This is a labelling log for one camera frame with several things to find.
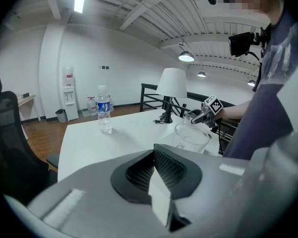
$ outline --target table lamp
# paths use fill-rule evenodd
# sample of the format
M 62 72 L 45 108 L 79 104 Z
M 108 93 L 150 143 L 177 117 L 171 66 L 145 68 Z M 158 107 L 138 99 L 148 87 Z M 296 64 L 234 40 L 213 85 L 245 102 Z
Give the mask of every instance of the table lamp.
M 162 114 L 159 121 L 172 123 L 172 98 L 187 98 L 186 72 L 178 68 L 164 69 L 156 93 L 170 97 L 166 111 Z

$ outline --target black and white marker cube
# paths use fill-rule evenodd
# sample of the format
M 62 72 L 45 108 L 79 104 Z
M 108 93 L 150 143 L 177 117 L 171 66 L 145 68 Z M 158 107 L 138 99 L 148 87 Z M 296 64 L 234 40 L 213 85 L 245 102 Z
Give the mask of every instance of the black and white marker cube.
M 222 108 L 223 104 L 217 99 L 215 95 L 211 95 L 205 100 L 205 103 L 212 110 L 213 114 L 216 115 Z

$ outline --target table top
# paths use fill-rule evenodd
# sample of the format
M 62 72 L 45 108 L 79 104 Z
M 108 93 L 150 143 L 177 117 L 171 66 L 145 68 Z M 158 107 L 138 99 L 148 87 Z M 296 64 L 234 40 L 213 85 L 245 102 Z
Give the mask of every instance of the table top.
M 23 105 L 24 103 L 27 103 L 30 100 L 33 100 L 35 97 L 35 95 L 30 95 L 29 97 L 25 97 L 22 99 L 18 99 L 18 106 L 20 107 L 21 105 Z
M 58 181 L 93 163 L 126 154 L 153 149 L 153 145 L 174 132 L 184 120 L 172 115 L 173 123 L 156 124 L 162 109 L 111 118 L 112 134 L 102 134 L 98 121 L 68 125 L 61 147 Z M 212 155 L 219 156 L 218 135 L 205 124 L 198 124 L 211 139 L 206 146 Z

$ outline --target forearm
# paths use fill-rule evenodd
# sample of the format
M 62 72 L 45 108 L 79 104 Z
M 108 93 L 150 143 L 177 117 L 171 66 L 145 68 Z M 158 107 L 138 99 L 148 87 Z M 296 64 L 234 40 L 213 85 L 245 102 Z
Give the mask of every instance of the forearm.
M 217 115 L 216 119 L 224 118 L 224 119 L 241 119 L 248 108 L 250 101 L 245 102 L 243 104 L 223 108 Z

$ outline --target black mesh chair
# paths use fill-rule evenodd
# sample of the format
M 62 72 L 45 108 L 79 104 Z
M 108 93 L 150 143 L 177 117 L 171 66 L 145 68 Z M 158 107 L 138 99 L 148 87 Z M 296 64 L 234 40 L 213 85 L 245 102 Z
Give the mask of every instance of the black mesh chair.
M 38 159 L 22 131 L 17 97 L 1 92 L 0 83 L 0 191 L 27 204 L 57 182 L 57 173 Z

